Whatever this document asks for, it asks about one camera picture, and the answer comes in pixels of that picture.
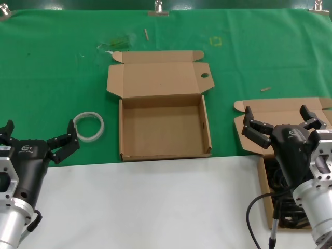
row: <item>open cardboard box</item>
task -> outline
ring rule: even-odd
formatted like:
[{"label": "open cardboard box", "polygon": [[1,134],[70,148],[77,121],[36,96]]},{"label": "open cardboard box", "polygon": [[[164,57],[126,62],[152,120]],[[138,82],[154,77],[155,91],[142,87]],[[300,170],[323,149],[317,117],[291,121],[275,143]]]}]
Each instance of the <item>open cardboard box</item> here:
[{"label": "open cardboard box", "polygon": [[211,138],[201,93],[214,87],[203,51],[114,52],[107,91],[119,105],[123,161],[208,157]]},{"label": "open cardboard box", "polygon": [[[332,99],[330,98],[289,98],[289,99],[263,99],[263,100],[241,100],[234,103],[234,108],[240,112],[245,111],[250,106],[255,120],[270,123],[272,125],[280,124],[300,124],[303,119],[300,115],[300,108],[306,105],[307,108],[315,112],[318,118],[327,124],[327,129],[332,129],[332,110],[325,110],[332,107]],[[258,164],[258,177],[262,193],[269,193],[271,189],[268,185],[267,174],[264,161],[274,158],[272,146],[263,149],[244,135],[242,135],[244,115],[234,119],[235,126],[240,138],[243,149],[262,155]],[[268,227],[272,227],[273,204],[271,197],[263,198]]]}]

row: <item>yellow tape mark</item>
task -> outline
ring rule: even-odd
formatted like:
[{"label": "yellow tape mark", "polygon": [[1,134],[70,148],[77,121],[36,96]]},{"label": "yellow tape mark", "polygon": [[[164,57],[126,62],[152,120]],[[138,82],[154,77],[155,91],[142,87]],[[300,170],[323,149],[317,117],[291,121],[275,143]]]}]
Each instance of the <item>yellow tape mark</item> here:
[{"label": "yellow tape mark", "polygon": [[218,36],[210,37],[210,45],[214,47],[221,46],[222,43],[222,38]]}]

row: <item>wooden stick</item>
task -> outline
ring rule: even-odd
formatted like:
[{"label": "wooden stick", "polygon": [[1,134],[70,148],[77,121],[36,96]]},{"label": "wooden stick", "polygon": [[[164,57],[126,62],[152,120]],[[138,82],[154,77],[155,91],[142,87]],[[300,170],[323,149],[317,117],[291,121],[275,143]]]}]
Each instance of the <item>wooden stick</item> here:
[{"label": "wooden stick", "polygon": [[265,91],[269,91],[269,90],[271,90],[271,88],[270,88],[270,87],[267,87],[267,88],[263,88],[263,89],[261,89],[261,92],[265,92]]},{"label": "wooden stick", "polygon": [[149,35],[147,34],[147,30],[144,29],[144,31],[145,31],[146,40],[149,41]]}]

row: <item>box lid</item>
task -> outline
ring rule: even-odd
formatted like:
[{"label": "box lid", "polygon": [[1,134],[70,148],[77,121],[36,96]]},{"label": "box lid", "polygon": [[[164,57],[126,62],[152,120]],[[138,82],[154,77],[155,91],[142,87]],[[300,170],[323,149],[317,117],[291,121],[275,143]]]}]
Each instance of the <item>box lid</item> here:
[{"label": "box lid", "polygon": [[114,52],[122,64],[108,70],[107,91],[122,98],[197,94],[214,87],[203,51]]},{"label": "box lid", "polygon": [[[262,100],[240,100],[234,103],[234,108],[244,112],[250,106],[254,118],[258,121],[270,123],[272,125],[300,124],[303,119],[300,108],[306,105],[307,108],[315,112],[319,119],[326,122],[327,129],[332,129],[332,110],[325,110],[332,107],[331,98],[284,98],[284,99],[262,99]],[[273,155],[273,149],[263,149],[244,135],[242,135],[244,115],[234,119],[236,129],[243,149],[258,153],[264,156]]]}]

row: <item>debris on cloth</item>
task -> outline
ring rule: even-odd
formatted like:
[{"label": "debris on cloth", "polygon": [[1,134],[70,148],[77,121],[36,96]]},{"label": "debris on cloth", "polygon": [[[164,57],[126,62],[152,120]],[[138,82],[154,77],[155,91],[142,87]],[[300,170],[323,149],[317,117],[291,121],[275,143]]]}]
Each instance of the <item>debris on cloth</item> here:
[{"label": "debris on cloth", "polygon": [[106,48],[107,50],[121,50],[121,49],[129,49],[130,47],[130,39],[128,35],[115,38],[109,41],[109,43],[100,43],[97,46],[97,49]]},{"label": "debris on cloth", "polygon": [[266,92],[266,91],[269,91],[269,90],[271,90],[271,88],[270,88],[270,87],[267,87],[267,88],[263,88],[263,89],[261,89],[261,92]]},{"label": "debris on cloth", "polygon": [[149,35],[147,34],[147,30],[144,29],[144,31],[145,31],[146,40],[149,41]]}]

